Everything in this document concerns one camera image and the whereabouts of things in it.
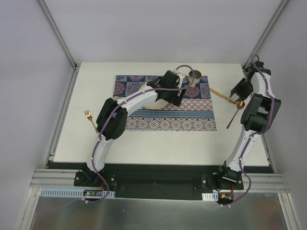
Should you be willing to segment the copper spoon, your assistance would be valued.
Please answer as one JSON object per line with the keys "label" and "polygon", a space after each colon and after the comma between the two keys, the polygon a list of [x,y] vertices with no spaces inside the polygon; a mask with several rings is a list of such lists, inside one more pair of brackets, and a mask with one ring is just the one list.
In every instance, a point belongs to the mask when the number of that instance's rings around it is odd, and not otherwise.
{"label": "copper spoon", "polygon": [[228,123],[228,125],[226,126],[226,129],[229,129],[234,118],[236,117],[237,113],[239,110],[243,109],[245,107],[245,102],[244,101],[240,101],[236,104],[236,112],[235,114],[233,115],[232,119],[230,120],[230,122]]}

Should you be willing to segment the metal cup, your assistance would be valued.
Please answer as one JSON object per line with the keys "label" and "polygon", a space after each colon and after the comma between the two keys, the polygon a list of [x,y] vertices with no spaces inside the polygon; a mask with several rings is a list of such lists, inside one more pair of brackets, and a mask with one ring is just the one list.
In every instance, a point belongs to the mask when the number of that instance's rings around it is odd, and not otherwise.
{"label": "metal cup", "polygon": [[196,87],[201,80],[201,73],[198,70],[191,70],[188,76],[188,82],[190,87]]}

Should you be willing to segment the cream plate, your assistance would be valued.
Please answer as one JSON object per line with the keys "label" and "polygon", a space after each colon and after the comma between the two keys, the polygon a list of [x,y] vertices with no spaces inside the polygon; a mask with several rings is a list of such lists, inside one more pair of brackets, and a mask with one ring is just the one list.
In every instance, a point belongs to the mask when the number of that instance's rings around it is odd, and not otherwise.
{"label": "cream plate", "polygon": [[141,96],[137,97],[137,102],[146,109],[158,110],[168,104],[165,100],[158,99],[158,93],[156,93],[154,89],[151,91],[151,87],[146,84],[144,84],[139,91],[141,92]]}

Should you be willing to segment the gold knife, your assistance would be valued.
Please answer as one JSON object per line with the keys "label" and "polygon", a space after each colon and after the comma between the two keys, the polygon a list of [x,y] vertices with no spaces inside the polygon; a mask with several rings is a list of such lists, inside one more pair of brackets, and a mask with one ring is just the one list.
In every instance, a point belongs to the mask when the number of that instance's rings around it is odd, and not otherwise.
{"label": "gold knife", "polygon": [[213,94],[215,94],[215,95],[217,95],[217,96],[219,96],[219,97],[221,97],[221,98],[226,99],[227,101],[229,101],[229,102],[231,102],[231,103],[233,103],[233,104],[236,104],[236,102],[235,102],[234,100],[232,100],[231,98],[229,98],[229,97],[227,97],[227,96],[225,96],[225,95],[223,95],[223,94],[217,92],[216,90],[214,90],[214,89],[212,89],[212,88],[210,88],[210,92],[212,92]]}

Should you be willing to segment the patterned cloth placemat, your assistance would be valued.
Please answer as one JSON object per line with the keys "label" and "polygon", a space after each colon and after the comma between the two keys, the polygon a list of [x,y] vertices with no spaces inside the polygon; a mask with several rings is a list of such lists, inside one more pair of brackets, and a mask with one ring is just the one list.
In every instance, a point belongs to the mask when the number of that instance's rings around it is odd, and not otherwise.
{"label": "patterned cloth placemat", "polygon": [[[162,76],[116,75],[114,100],[130,96],[149,81]],[[216,131],[213,104],[207,76],[189,87],[181,105],[167,103],[158,109],[142,107],[128,116],[127,131]]]}

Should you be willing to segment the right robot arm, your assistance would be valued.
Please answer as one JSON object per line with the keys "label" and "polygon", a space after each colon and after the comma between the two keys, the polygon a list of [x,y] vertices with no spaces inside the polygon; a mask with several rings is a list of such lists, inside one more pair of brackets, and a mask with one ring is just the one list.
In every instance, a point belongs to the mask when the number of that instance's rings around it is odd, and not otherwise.
{"label": "right robot arm", "polygon": [[246,77],[231,90],[230,95],[237,95],[238,102],[251,98],[240,119],[242,130],[235,148],[216,176],[216,184],[221,189],[239,182],[252,145],[270,129],[282,104],[272,93],[272,73],[264,68],[263,62],[252,61],[245,73]]}

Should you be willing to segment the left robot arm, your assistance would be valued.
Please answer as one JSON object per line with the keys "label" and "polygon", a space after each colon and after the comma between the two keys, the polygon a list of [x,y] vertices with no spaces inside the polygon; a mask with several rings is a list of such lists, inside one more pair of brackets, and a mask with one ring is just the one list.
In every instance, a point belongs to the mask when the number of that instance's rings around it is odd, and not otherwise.
{"label": "left robot arm", "polygon": [[85,181],[90,186],[97,186],[101,182],[101,172],[105,166],[106,157],[115,139],[125,131],[127,118],[136,110],[164,100],[175,106],[180,106],[188,85],[183,86],[184,75],[177,71],[167,71],[157,80],[144,84],[142,89],[125,98],[105,101],[97,123],[97,143],[89,160],[82,166]]}

